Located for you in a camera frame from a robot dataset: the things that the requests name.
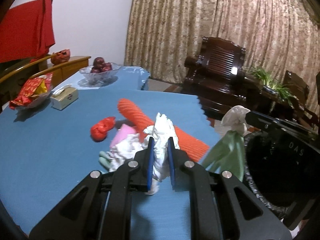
tissue box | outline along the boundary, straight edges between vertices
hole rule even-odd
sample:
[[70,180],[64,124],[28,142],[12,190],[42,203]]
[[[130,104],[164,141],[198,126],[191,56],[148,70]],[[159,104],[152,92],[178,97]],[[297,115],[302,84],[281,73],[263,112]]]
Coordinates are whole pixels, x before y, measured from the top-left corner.
[[58,93],[53,93],[50,97],[52,107],[58,110],[66,108],[68,105],[78,99],[78,90],[76,88],[67,87],[61,90],[62,92],[57,90],[56,92]]

potted plant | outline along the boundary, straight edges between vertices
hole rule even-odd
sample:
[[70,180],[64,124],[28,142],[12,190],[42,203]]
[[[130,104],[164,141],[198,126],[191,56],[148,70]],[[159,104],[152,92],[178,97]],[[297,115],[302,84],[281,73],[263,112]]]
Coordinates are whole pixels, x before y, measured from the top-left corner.
[[250,74],[263,81],[263,89],[265,91],[273,95],[278,95],[281,98],[281,100],[288,101],[288,104],[292,106],[292,103],[290,102],[290,97],[295,96],[291,94],[289,88],[276,82],[272,78],[270,72],[264,70],[262,67],[253,67],[250,70]]

red mesh bag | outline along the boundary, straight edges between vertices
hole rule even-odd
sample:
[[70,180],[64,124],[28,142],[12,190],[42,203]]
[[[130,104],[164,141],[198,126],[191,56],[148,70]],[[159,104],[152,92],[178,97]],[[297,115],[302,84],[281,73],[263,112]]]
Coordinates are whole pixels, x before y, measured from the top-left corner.
[[64,49],[53,54],[56,54],[54,57],[51,58],[51,63],[53,65],[68,62],[70,59],[70,49]]
[[[128,99],[122,98],[119,100],[118,111],[126,119],[133,122],[137,127],[137,131],[144,137],[146,135],[143,133],[143,130],[149,125],[154,125],[154,122],[147,117],[134,102]],[[174,129],[179,139],[180,149],[187,152],[190,159],[198,162],[208,151],[209,146],[193,136],[185,133],[177,126],[174,126]]]
[[98,123],[91,127],[91,137],[97,142],[103,141],[107,137],[108,131],[110,131],[115,126],[115,124],[116,118],[113,116],[100,120]]

white cloth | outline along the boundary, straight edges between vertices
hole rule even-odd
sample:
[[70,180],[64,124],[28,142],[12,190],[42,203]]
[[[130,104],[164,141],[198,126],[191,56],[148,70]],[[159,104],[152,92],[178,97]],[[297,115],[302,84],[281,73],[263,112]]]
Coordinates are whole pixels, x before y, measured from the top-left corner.
[[110,148],[108,152],[100,152],[99,162],[110,172],[116,171],[125,160],[133,159],[136,152],[142,151],[139,134],[128,134],[127,138]]
[[156,184],[157,181],[161,182],[163,179],[170,175],[169,171],[169,161],[168,161],[168,151],[167,144],[168,139],[173,137],[174,147],[176,149],[180,149],[178,144],[178,137],[174,130],[173,124],[170,119],[167,118],[165,114],[158,113],[156,116],[155,125],[148,126],[144,131],[144,133],[148,134],[144,139],[142,144],[142,148],[147,149],[149,138],[153,137],[155,140],[154,146],[154,164],[153,164],[153,186],[154,192],[149,192],[150,195],[152,193],[157,192]]
[[139,134],[129,134],[125,140],[110,148],[109,152],[100,152],[99,162],[110,172],[116,171],[125,160],[133,159],[136,152],[148,148],[150,137],[155,140],[154,145],[154,164],[152,171],[151,190],[147,195],[153,195],[158,192],[158,182],[170,175],[167,144],[168,139],[173,137],[174,147],[180,149],[178,137],[175,133],[173,124],[165,114],[158,113],[155,125],[148,126],[144,131],[148,134],[141,144]]
[[237,131],[242,136],[250,127],[245,121],[245,115],[250,112],[243,106],[234,106],[223,116],[221,120],[222,126],[231,126],[232,131]]

orange mesh sleeve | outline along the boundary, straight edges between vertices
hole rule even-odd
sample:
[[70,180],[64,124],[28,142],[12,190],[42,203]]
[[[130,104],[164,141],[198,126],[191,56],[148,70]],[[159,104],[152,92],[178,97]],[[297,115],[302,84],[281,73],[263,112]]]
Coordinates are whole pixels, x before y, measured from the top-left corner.
[[[145,136],[143,130],[154,122],[146,116],[142,110],[132,101],[122,98],[118,102],[118,111],[130,122],[134,123],[138,132]],[[198,162],[209,149],[204,142],[185,133],[179,127],[174,126],[175,132],[179,140],[180,149],[187,152],[190,159]]]

